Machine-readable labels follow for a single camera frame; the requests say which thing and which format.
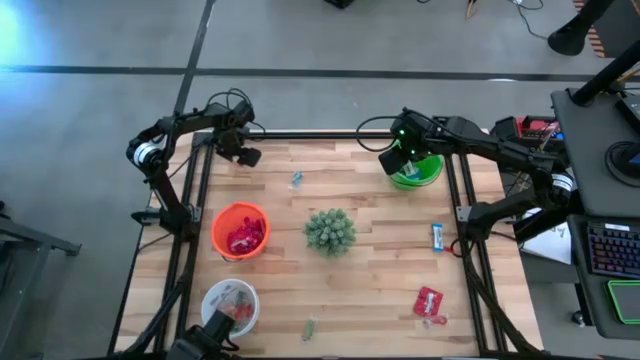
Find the keyboard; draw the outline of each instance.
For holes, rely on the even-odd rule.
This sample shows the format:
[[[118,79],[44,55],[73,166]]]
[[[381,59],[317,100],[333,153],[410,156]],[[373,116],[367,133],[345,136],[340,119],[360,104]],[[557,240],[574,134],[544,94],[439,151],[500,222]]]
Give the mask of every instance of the keyboard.
[[[589,222],[591,272],[640,279],[640,228]]]

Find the succulent plant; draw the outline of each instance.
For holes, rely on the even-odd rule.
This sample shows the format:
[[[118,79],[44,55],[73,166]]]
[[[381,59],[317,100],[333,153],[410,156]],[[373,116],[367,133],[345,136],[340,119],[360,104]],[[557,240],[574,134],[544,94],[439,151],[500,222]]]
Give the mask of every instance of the succulent plant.
[[[344,255],[356,242],[353,221],[347,218],[342,209],[320,211],[311,215],[303,232],[307,235],[307,246],[326,257]]]

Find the white paper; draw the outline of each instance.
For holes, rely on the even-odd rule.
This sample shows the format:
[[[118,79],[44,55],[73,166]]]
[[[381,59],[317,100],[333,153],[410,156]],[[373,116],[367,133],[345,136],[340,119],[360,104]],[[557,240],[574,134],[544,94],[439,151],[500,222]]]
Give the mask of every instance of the white paper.
[[[525,218],[540,208],[527,211]],[[562,223],[524,243],[522,251],[571,265],[571,233],[567,223]]]

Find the black stand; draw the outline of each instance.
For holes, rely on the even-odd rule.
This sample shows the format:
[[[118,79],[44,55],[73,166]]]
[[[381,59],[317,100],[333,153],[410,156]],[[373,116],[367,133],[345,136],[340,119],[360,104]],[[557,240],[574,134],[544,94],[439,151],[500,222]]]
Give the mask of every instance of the black stand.
[[[0,211],[4,208],[4,203],[0,202]],[[70,243],[55,236],[45,234],[43,232],[30,229],[28,227],[16,224],[3,214],[0,214],[0,234],[8,235],[15,240],[6,240],[0,244],[0,259],[11,258],[14,250],[27,248],[27,250],[35,250],[35,260],[32,261],[31,267],[24,274],[15,276],[11,285],[5,284],[2,299],[3,306],[8,307],[3,314],[7,314],[7,318],[3,318],[4,333],[0,336],[0,359],[7,359],[14,350],[15,341],[18,338],[19,322],[23,317],[25,303],[31,297],[31,293],[36,287],[38,279],[47,262],[47,257],[51,250],[62,250],[69,256],[76,256],[80,251],[81,245]]]
[[[553,51],[576,56],[584,49],[584,39],[593,24],[604,15],[614,0],[590,0],[571,21],[556,30],[547,43]]]

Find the green bowl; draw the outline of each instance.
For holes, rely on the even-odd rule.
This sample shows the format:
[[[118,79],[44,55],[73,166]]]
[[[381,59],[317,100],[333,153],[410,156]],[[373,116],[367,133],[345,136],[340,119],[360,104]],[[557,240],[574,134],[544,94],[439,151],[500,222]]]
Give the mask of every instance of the green bowl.
[[[434,182],[442,171],[442,156],[432,155],[414,164],[420,169],[420,179],[409,179],[401,171],[389,176],[391,183],[403,191],[414,191]]]

